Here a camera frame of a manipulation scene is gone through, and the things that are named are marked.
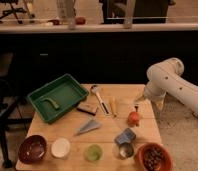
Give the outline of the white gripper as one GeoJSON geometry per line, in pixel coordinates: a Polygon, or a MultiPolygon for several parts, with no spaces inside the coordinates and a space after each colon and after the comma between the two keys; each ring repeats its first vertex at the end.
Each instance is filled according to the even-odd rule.
{"type": "Polygon", "coordinates": [[[163,89],[161,89],[160,87],[149,81],[145,85],[143,93],[139,93],[136,95],[136,97],[134,98],[134,103],[138,104],[141,101],[144,101],[146,97],[150,101],[155,102],[158,115],[161,116],[164,107],[163,99],[165,98],[165,95],[166,92],[163,89]]]}

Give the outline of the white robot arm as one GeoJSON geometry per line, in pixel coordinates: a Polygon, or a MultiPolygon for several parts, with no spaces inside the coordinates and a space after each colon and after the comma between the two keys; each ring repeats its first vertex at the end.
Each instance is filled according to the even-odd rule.
{"type": "Polygon", "coordinates": [[[163,107],[165,95],[170,94],[198,115],[198,86],[183,79],[183,72],[184,64],[178,58],[151,65],[147,69],[148,83],[134,102],[148,99],[163,107]]]}

